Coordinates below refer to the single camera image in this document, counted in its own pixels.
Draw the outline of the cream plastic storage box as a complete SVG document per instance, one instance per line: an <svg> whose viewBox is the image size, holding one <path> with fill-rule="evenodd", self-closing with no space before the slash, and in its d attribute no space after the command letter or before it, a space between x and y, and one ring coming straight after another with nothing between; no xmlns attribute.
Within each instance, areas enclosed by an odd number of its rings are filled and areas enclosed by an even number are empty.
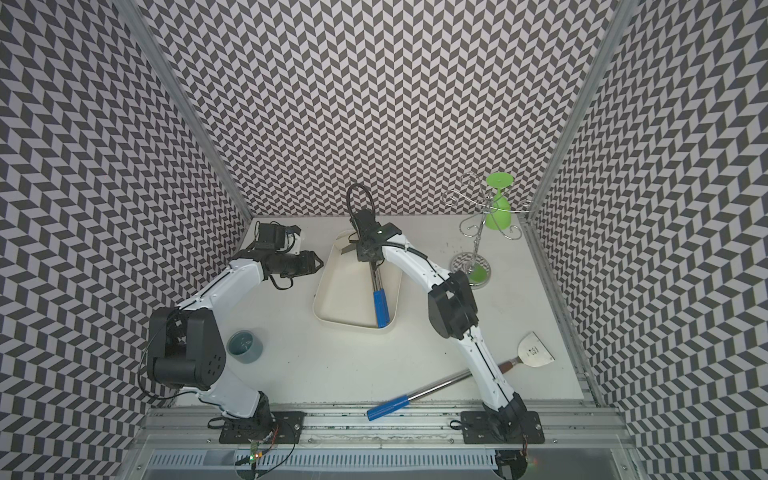
<svg viewBox="0 0 768 480"><path fill-rule="evenodd" d="M352 230L335 239L315 295L313 313L328 325L360 332L383 333L392 328L397 314L403 273L387 262L379 266L388 302L390 323L379 329L373 303L373 288L368 263L357 260Z"/></svg>

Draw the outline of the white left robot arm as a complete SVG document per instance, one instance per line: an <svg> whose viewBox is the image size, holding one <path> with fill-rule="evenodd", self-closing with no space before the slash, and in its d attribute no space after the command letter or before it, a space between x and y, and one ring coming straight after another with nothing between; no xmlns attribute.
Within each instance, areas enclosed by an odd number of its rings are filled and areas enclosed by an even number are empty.
<svg viewBox="0 0 768 480"><path fill-rule="evenodd" d="M250 419L266 395L248 386L227 367L234 357L221 335L224 320L251 290L276 277L293 280L323 266L302 250L301 228L260 223L254 240L237 252L223 271L190 298L162 307L149 317L143 363L148 379L219 408L228 418Z"/></svg>

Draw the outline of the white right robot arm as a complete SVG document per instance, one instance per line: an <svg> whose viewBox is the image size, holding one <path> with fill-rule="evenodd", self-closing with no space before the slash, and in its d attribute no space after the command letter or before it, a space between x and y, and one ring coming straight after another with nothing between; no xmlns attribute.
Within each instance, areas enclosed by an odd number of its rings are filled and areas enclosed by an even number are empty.
<svg viewBox="0 0 768 480"><path fill-rule="evenodd" d="M459 349L479 388L494 437L510 442L520 435L527 408L483 339L467 275L432 262L408 241L401 229L392 223L380 224L369 208L352 213L350 223L358 236L355 248L360 262L391 263L424 289L430 324L437 334Z"/></svg>

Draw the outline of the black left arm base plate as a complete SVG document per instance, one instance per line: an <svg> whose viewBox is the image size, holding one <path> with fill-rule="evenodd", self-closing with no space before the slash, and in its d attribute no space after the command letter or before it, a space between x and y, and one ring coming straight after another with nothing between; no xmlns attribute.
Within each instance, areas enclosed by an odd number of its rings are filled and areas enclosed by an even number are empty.
<svg viewBox="0 0 768 480"><path fill-rule="evenodd" d="M303 411L277 411L263 419L225 418L218 441L224 445L256 442L267 445L297 444L305 418Z"/></svg>

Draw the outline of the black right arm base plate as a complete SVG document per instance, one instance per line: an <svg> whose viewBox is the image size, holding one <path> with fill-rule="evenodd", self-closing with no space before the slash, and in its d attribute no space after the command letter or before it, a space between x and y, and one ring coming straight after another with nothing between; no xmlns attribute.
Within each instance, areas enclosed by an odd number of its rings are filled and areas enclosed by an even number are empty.
<svg viewBox="0 0 768 480"><path fill-rule="evenodd" d="M502 422L486 411L463 411L459 422L465 444L545 443L543 424L535 411L512 422Z"/></svg>

